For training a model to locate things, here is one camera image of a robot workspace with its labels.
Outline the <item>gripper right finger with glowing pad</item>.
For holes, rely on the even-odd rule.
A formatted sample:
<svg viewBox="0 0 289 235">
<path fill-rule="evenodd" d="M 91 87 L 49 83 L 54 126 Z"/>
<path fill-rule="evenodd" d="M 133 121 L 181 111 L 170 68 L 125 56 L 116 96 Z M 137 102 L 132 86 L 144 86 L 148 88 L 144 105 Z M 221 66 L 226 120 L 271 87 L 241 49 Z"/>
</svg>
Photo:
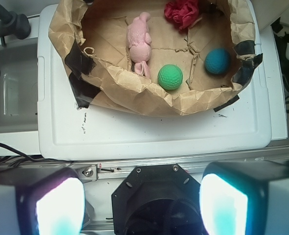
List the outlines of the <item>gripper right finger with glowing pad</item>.
<svg viewBox="0 0 289 235">
<path fill-rule="evenodd" d="M 289 161 L 210 163 L 200 213 L 210 235 L 289 235 Z"/>
</svg>

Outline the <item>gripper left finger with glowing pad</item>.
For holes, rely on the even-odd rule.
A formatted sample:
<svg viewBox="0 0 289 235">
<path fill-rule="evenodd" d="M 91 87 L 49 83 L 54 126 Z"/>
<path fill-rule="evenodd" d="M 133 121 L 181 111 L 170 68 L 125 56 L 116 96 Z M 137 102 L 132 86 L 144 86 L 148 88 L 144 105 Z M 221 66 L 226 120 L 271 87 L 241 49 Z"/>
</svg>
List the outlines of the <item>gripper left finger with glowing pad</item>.
<svg viewBox="0 0 289 235">
<path fill-rule="evenodd" d="M 74 169 L 0 167 L 0 235 L 78 235 L 84 214 Z"/>
</svg>

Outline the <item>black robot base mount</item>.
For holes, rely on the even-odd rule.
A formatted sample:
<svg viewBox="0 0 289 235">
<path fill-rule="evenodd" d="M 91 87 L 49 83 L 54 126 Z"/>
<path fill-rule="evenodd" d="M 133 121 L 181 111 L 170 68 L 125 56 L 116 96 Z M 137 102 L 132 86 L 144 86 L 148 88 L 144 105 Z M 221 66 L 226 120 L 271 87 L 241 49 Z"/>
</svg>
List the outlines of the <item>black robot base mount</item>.
<svg viewBox="0 0 289 235">
<path fill-rule="evenodd" d="M 205 235 L 200 183 L 177 164 L 135 167 L 111 195 L 116 235 Z"/>
</svg>

